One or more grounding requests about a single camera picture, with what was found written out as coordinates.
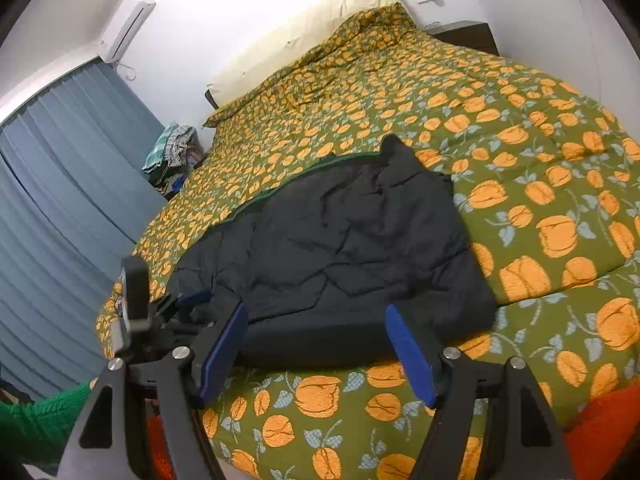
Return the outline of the green sweater left forearm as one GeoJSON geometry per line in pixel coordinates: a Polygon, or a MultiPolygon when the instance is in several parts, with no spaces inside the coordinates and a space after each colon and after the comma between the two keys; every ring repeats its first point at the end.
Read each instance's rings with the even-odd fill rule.
{"type": "Polygon", "coordinates": [[[1,454],[23,465],[58,468],[96,380],[35,403],[1,403],[1,454]]]}

